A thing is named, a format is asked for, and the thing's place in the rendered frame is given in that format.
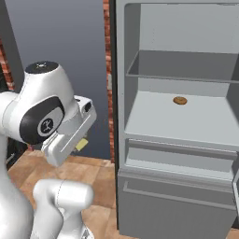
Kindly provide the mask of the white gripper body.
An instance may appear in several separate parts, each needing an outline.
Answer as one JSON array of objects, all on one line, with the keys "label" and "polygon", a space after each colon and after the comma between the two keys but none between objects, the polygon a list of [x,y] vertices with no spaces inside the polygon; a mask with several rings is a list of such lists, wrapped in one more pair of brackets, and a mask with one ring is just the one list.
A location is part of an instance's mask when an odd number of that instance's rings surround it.
[{"label": "white gripper body", "polygon": [[55,167],[63,164],[66,158],[77,146],[96,120],[94,107],[87,112],[82,121],[77,113],[61,131],[58,129],[49,139],[43,142],[41,150],[45,153],[47,162]]}]

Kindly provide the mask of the yellow butter block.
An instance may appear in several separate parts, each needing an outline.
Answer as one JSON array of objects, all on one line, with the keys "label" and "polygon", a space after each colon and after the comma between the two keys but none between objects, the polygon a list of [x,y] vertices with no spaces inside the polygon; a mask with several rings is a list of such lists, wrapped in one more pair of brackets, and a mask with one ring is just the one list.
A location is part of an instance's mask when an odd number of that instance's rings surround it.
[{"label": "yellow butter block", "polygon": [[76,145],[77,151],[81,151],[88,143],[89,141],[86,138],[82,138]]}]

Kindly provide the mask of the dark grey fridge door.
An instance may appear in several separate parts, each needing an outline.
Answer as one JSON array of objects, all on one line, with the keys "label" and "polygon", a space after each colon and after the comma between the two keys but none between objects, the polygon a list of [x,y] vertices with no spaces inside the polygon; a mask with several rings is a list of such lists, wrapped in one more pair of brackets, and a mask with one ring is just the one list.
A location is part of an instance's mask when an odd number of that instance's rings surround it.
[{"label": "dark grey fridge door", "polygon": [[30,63],[54,61],[76,95],[92,99],[97,120],[78,154],[110,158],[103,0],[0,0],[0,38],[21,89]]}]

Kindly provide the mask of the grey fridge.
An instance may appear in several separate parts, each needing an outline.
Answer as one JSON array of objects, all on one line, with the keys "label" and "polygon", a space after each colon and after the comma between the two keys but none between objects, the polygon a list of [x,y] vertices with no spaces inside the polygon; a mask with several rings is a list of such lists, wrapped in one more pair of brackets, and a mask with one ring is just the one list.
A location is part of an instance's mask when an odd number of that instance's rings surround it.
[{"label": "grey fridge", "polygon": [[[139,50],[239,54],[239,0],[112,0],[119,176],[232,193],[239,219],[239,162],[232,181],[125,164],[129,140],[239,154],[239,84],[131,77]],[[185,105],[173,99],[185,97]]]}]

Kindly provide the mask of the grey fridge crisper drawer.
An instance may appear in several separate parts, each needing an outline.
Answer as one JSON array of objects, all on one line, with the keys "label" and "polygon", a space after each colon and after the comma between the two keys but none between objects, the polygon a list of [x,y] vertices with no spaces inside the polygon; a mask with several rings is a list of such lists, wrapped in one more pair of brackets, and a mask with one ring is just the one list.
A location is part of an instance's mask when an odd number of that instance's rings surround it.
[{"label": "grey fridge crisper drawer", "polygon": [[239,162],[235,151],[129,140],[127,166],[186,176],[232,181]]}]

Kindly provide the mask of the glass fridge shelf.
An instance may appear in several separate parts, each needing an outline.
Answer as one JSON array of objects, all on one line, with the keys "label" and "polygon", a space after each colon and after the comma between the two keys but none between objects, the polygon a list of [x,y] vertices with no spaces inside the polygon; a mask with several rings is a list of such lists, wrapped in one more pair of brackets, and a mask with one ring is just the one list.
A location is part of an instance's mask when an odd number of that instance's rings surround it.
[{"label": "glass fridge shelf", "polygon": [[139,50],[127,75],[239,84],[239,54]]}]

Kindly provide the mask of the brown round cookie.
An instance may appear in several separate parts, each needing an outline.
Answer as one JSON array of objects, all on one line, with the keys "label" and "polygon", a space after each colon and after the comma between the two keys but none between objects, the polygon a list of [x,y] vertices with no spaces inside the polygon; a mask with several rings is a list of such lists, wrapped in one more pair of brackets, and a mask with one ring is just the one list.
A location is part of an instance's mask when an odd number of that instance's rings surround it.
[{"label": "brown round cookie", "polygon": [[173,102],[176,103],[177,105],[185,105],[187,101],[188,100],[182,96],[177,96],[173,99]]}]

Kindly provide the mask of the grey freezer drawer front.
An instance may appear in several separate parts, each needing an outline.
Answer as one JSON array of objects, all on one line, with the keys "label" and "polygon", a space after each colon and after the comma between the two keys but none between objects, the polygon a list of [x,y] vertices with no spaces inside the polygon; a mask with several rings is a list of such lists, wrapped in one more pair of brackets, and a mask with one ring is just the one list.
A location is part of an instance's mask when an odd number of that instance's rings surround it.
[{"label": "grey freezer drawer front", "polygon": [[183,203],[124,192],[126,180],[118,177],[119,232],[138,239],[226,239],[234,223],[236,209]]}]

